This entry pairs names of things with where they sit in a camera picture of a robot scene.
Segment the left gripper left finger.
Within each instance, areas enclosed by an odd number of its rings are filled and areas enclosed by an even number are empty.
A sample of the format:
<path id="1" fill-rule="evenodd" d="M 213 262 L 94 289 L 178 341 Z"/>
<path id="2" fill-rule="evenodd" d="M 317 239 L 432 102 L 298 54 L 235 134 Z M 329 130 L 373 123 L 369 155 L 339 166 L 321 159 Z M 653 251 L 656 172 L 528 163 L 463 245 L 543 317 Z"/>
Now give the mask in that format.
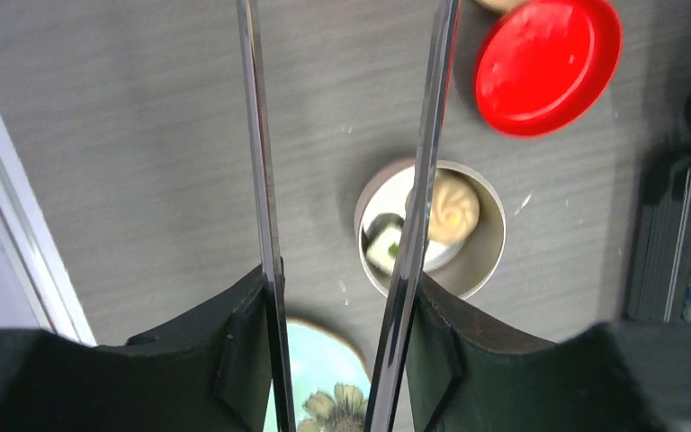
<path id="1" fill-rule="evenodd" d="M 0 328 L 0 431 L 260 431 L 268 343 L 259 269 L 121 346 Z"/>

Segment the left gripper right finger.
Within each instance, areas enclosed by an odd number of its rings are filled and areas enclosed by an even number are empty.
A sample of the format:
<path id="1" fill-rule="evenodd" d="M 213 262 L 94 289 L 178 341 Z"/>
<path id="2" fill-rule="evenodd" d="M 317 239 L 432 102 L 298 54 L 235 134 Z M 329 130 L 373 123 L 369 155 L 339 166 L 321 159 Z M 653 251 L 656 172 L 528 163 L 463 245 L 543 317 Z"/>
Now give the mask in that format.
<path id="1" fill-rule="evenodd" d="M 406 369 L 418 431 L 691 431 L 691 324 L 552 343 L 424 276 Z"/>

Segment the round metal tin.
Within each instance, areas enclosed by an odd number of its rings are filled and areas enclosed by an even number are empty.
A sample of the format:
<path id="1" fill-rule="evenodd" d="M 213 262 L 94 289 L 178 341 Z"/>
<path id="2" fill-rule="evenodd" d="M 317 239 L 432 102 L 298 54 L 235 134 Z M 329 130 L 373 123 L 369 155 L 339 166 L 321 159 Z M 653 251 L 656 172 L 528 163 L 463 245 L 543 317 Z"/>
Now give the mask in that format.
<path id="1" fill-rule="evenodd" d="M 507 238 L 507 217 L 491 183 L 474 169 L 442 160 L 439 170 L 449 170 L 468 180 L 480 199 L 477 228 L 464 241 L 442 245 L 429 242 L 424 271 L 448 292 L 466 300 L 494 274 Z M 363 188 L 354 210 L 354 233 L 358 256 L 366 277 L 382 295 L 389 293 L 390 275 L 370 265 L 364 256 L 366 227 L 381 213 L 395 213 L 403 220 L 414 177 L 414 161 L 399 159 L 378 171 Z"/>

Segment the sushi roll piece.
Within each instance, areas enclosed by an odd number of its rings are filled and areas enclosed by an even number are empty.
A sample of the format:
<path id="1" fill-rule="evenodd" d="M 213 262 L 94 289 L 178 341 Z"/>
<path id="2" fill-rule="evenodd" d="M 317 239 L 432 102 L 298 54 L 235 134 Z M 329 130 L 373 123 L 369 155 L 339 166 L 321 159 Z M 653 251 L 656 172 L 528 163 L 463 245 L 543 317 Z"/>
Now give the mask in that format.
<path id="1" fill-rule="evenodd" d="M 395 213 L 379 214 L 365 229 L 366 261 L 385 275 L 391 275 L 399 253 L 404 220 Z"/>

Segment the beige dumpling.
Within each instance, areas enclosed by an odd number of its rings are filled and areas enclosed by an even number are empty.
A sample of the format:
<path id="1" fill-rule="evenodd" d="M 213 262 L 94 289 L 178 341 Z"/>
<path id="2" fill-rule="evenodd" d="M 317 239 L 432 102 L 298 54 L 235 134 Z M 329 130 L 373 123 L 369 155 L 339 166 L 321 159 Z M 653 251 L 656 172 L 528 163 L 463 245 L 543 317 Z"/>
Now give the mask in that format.
<path id="1" fill-rule="evenodd" d="M 472 184 L 454 172 L 438 170 L 429 210 L 429 239 L 444 245 L 464 241 L 479 219 L 480 199 Z"/>

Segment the red round lid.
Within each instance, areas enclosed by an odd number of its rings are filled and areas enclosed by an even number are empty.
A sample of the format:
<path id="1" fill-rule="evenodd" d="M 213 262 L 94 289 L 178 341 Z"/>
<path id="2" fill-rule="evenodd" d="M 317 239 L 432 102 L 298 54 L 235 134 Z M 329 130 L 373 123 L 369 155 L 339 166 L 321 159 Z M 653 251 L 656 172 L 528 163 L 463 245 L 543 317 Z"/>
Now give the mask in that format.
<path id="1" fill-rule="evenodd" d="M 622 51 L 622 23 L 609 2 L 526 1 L 480 46 L 472 73 L 480 116 L 512 137 L 562 129 L 607 89 Z"/>

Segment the cream round lid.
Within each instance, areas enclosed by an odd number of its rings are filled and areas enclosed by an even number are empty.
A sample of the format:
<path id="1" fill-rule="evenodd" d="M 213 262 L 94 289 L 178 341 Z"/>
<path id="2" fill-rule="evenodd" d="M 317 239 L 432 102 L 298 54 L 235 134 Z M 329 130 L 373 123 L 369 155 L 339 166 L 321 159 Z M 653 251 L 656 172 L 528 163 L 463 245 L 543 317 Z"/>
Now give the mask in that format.
<path id="1" fill-rule="evenodd" d="M 476 0 L 476 2 L 484 8 L 497 14 L 506 14 L 518 7 L 524 1 L 525 0 Z"/>

